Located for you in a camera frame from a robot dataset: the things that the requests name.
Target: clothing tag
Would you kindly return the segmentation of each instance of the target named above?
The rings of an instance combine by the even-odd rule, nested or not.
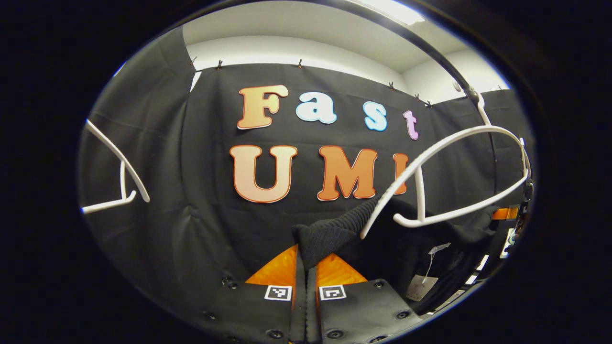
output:
[[[437,277],[415,275],[408,286],[406,297],[413,301],[421,301],[438,281]]]
[[[450,246],[450,243],[449,243],[449,242],[447,242],[447,243],[446,243],[446,244],[444,244],[444,245],[436,246],[436,247],[434,247],[433,249],[431,249],[431,251],[429,251],[429,253],[428,253],[428,254],[432,255],[432,254],[434,254],[434,253],[436,253],[436,252],[438,252],[438,251],[442,251],[442,250],[444,250],[444,249],[445,249],[445,248],[447,248],[448,246]]]

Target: white wall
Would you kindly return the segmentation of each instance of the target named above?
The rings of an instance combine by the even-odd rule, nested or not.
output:
[[[411,95],[418,94],[432,104],[463,97],[453,87],[453,78],[434,60],[400,74],[365,56],[333,45],[312,40],[280,36],[239,36],[208,40],[187,46],[197,69],[249,63],[295,64],[337,70],[394,87]],[[446,55],[464,78],[479,92],[509,89],[506,81],[476,52],[459,51]],[[197,73],[193,85],[200,77]]]
[[[464,50],[445,55],[476,91],[483,93],[510,89],[500,74],[475,51]],[[408,94],[432,104],[464,97],[453,87],[454,79],[436,61],[428,61],[402,73]]]
[[[374,60],[333,45],[280,36],[240,36],[208,40],[187,46],[196,70],[248,63],[294,64],[337,70],[367,78],[406,92],[403,77]]]

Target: orange letter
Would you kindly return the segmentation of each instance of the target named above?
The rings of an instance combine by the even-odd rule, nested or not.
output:
[[[270,113],[278,112],[278,96],[288,96],[289,90],[283,85],[276,85],[243,88],[239,93],[244,98],[244,109],[242,119],[238,121],[238,129],[254,129],[272,124],[272,118],[266,116],[266,108]]]
[[[406,164],[408,163],[408,156],[406,154],[394,154],[393,161],[395,162],[395,179],[400,176],[402,172],[406,169]],[[406,183],[402,184],[395,191],[395,195],[401,195],[406,192]]]
[[[348,198],[357,183],[357,190],[353,193],[355,198],[374,197],[374,160],[378,154],[371,149],[362,149],[355,159],[353,167],[342,148],[338,146],[323,146],[319,154],[325,158],[325,176],[323,190],[316,195],[321,201],[333,201],[340,195],[336,191],[336,180],[345,198]]]
[[[292,146],[274,146],[270,154],[276,158],[276,181],[270,189],[262,189],[255,182],[255,160],[261,155],[257,146],[234,146],[229,150],[234,157],[234,187],[245,200],[273,203],[282,200],[291,187],[291,158],[297,155]]]

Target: ceiling light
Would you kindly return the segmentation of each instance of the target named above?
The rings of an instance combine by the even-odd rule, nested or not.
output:
[[[412,25],[414,23],[425,21],[423,17],[418,14],[415,10],[410,9],[403,4],[395,2],[393,0],[352,0],[359,4],[371,7],[389,18],[393,18],[406,25]]]

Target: price tag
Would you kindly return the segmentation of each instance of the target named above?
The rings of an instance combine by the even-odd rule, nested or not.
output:
[[[408,286],[406,297],[413,301],[421,301],[438,281],[437,277],[415,275]]]

